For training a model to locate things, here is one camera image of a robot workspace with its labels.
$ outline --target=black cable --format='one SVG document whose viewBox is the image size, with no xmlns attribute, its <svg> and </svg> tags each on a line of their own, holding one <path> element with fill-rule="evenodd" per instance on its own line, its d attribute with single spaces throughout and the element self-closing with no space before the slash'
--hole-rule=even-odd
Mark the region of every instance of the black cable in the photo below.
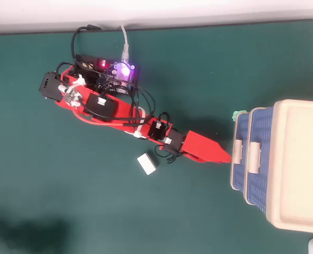
<svg viewBox="0 0 313 254">
<path fill-rule="evenodd" d="M 131 118 L 131 117 L 107 117 L 107 116 L 103 116 L 103 115 L 100 115 L 100 114 L 97 114 L 95 113 L 94 111 L 92 111 L 91 109 L 89 109 L 83 102 L 81 99 L 78 100 L 81 104 L 82 107 L 84 107 L 88 112 L 90 112 L 92 115 L 96 115 L 96 116 L 99 116 L 99 117 L 102 117 L 106 120 L 119 120 L 119 121 L 133 121 L 133 120 L 145 120 L 146 118 Z"/>
<path fill-rule="evenodd" d="M 155 151 L 155 154 L 158 155 L 159 157 L 162 157 L 162 158 L 167 158 L 169 155 L 172 155 L 171 157 L 167 158 L 167 164 L 171 164 L 173 163 L 178 157 L 182 156 L 184 153 L 183 152 L 179 152 L 177 151 L 177 154 L 173 155 L 172 153 L 168 153 L 167 155 L 160 155 L 157 151 L 156 151 L 156 148 L 158 147 L 163 147 L 164 144 L 158 144 L 157 146 L 154 147 L 154 151 Z"/>
<path fill-rule="evenodd" d="M 56 70 L 55 70 L 56 79 L 57 79 L 58 81 L 60 81 L 62 84 L 65 84 L 65 85 L 69 86 L 69 83 L 65 82 L 64 80 L 61 80 L 61 78 L 60 78 L 59 70 L 60 70 L 60 68 L 61 68 L 62 65 L 72 65 L 72 66 L 75 66 L 75 65 L 73 65 L 73 64 L 70 63 L 70 62 L 62 62 L 62 63 L 60 63 L 60 64 L 56 67 Z"/>
<path fill-rule="evenodd" d="M 161 120 L 161 116 L 165 115 L 167 117 L 167 125 L 169 124 L 169 122 L 171 121 L 171 116 L 168 114 L 168 112 L 162 112 L 159 116 L 158 116 L 158 120 Z"/>
<path fill-rule="evenodd" d="M 163 147 L 163 144 L 158 144 L 157 146 L 154 147 L 154 151 L 155 151 L 155 154 L 161 158 L 167 158 L 169 155 L 171 155 L 171 153 L 169 152 L 167 155 L 160 155 L 157 151 L 156 151 L 156 148 L 158 147 Z"/>
<path fill-rule="evenodd" d="M 75 52 L 74 52 L 74 41 L 75 41 L 75 37 L 76 35 L 79 33 L 79 31 L 81 30 L 87 30 L 87 27 L 86 26 L 81 26 L 79 27 L 78 29 L 75 30 L 75 32 L 73 33 L 73 36 L 71 38 L 71 57 L 74 59 L 74 61 L 76 62 L 76 57 L 75 57 Z"/>
</svg>

